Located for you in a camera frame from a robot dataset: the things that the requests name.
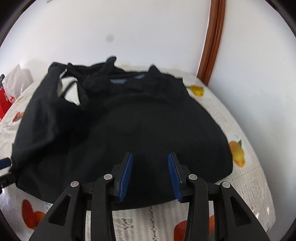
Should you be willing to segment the black white blue jacket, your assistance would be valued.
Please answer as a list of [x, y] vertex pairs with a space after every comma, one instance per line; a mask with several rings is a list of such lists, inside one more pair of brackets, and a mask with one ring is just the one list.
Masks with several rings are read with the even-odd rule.
[[226, 136], [181, 78], [155, 66], [127, 72], [115, 61], [49, 67], [14, 141], [11, 172], [20, 190], [53, 203], [72, 181], [110, 173], [127, 152], [132, 172], [117, 210], [174, 200], [172, 152], [206, 182], [232, 173]]

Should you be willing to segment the white Miniso paper bag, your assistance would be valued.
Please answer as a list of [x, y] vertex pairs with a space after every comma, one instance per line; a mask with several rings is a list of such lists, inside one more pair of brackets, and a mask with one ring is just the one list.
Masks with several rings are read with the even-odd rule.
[[5, 76], [3, 86], [9, 99], [17, 99], [33, 82], [29, 69], [23, 69], [18, 64]]

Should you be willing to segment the brown wooden door frame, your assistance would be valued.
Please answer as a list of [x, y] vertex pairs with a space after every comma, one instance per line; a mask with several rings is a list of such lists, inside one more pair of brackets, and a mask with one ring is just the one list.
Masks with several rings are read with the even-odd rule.
[[211, 0], [209, 22], [197, 77], [208, 85], [223, 32], [226, 0]]

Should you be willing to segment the fruit pattern table cloth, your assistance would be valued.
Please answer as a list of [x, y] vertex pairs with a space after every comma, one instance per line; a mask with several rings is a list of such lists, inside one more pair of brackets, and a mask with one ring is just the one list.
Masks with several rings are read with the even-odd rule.
[[1, 240], [268, 240], [193, 75], [54, 64], [1, 123]]

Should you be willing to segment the red paper bag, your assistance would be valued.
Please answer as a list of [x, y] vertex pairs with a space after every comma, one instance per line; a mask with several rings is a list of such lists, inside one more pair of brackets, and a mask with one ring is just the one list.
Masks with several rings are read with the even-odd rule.
[[9, 110], [11, 105], [15, 102], [15, 98], [8, 97], [4, 88], [1, 88], [0, 90], [0, 121], [5, 116], [6, 112]]

